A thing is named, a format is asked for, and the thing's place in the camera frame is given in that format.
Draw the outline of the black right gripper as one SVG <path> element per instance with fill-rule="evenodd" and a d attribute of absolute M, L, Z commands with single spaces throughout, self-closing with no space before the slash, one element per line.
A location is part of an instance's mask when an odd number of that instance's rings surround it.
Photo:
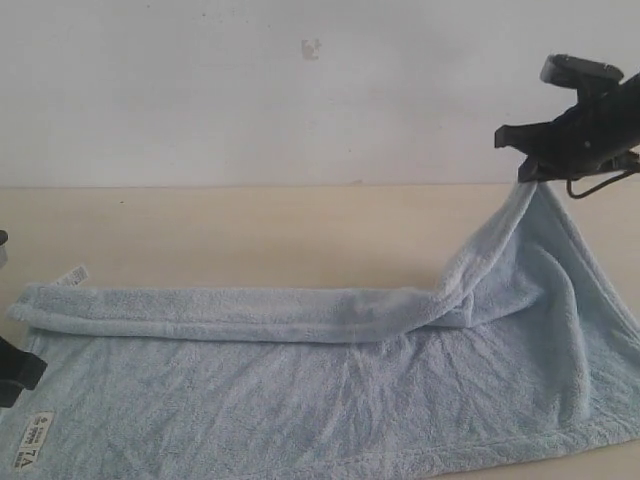
<path fill-rule="evenodd" d="M 578 101 L 552 122 L 502 125 L 494 147 L 542 148 L 517 170 L 518 182 L 571 180 L 639 171 L 639 76 L 627 81 L 578 77 Z"/>

